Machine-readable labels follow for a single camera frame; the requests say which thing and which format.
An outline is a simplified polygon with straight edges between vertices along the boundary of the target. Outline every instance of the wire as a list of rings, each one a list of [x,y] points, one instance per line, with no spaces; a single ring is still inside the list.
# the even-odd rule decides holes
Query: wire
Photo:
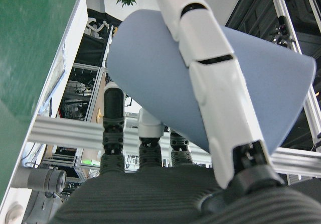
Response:
[[[99,28],[94,28],[91,25],[87,24],[87,27],[91,30],[93,30],[94,32],[100,32],[105,26],[108,28],[108,24],[107,22],[103,21],[104,24],[102,24]]]
[[[25,158],[27,158],[27,157],[31,154],[31,152],[32,152],[32,150],[33,150],[33,148],[34,148],[35,145],[36,145],[36,143],[34,143],[34,145],[32,145],[29,153],[28,153],[25,157],[23,157],[21,160],[24,160]]]

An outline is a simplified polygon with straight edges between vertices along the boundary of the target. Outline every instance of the green tabletop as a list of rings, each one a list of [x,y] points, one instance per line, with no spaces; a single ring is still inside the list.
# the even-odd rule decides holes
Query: green tabletop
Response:
[[[77,0],[0,0],[0,200]]]

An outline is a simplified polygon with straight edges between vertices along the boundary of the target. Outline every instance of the blue cushion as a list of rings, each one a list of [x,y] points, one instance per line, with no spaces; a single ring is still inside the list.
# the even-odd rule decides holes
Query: blue cushion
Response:
[[[259,38],[226,27],[222,30],[239,59],[272,153],[302,109],[315,61]],[[107,67],[119,87],[148,112],[209,150],[188,69],[160,12],[139,10],[125,19],[113,38]]]

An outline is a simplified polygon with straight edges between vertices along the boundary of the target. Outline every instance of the gray textile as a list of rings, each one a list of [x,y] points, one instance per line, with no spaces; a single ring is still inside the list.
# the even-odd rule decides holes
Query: gray textile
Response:
[[[302,109],[315,61],[247,34],[222,30],[239,59],[272,153]],[[160,12],[140,10],[125,19],[113,38],[107,65],[111,78],[147,111],[209,150],[188,69]]]
[[[49,223],[321,223],[321,205],[287,187],[254,192],[204,215],[203,200],[209,193],[217,198],[220,191],[213,169],[192,164],[106,172],[87,180]],[[225,204],[218,198],[217,205]]]

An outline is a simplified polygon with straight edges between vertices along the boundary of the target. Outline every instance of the metal rail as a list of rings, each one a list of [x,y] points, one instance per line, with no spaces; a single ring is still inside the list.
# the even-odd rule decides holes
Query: metal rail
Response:
[[[277,16],[285,16],[286,18],[285,24],[291,38],[291,42],[289,43],[290,48],[294,52],[302,54],[285,0],[273,0],[273,2]],[[316,144],[320,141],[318,135],[321,133],[321,111],[312,85],[309,88],[303,107],[310,127],[313,143]]]

